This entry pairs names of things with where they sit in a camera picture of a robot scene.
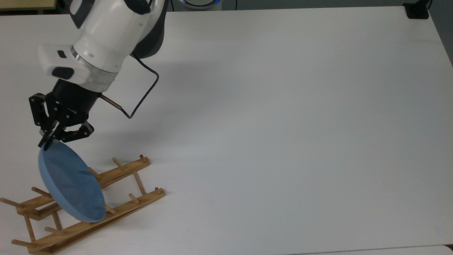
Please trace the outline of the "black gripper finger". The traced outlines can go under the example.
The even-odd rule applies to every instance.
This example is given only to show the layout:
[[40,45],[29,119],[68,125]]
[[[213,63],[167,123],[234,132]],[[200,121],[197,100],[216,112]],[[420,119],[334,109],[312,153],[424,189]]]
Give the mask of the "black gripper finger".
[[67,127],[62,123],[58,124],[56,129],[53,131],[53,139],[66,143],[87,138],[95,131],[94,127],[87,121],[82,123],[80,128],[76,131],[67,132],[66,128]]
[[71,121],[71,111],[63,106],[54,93],[37,93],[29,98],[33,120],[42,131],[39,147],[47,150],[53,141],[59,141]]

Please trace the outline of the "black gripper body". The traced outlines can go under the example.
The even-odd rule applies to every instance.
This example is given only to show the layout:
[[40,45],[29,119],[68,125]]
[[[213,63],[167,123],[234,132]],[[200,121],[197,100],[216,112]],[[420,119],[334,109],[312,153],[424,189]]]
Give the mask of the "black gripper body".
[[100,95],[100,92],[94,92],[78,84],[59,79],[50,92],[50,99],[75,114],[71,118],[71,123],[83,123],[88,120],[89,111]]

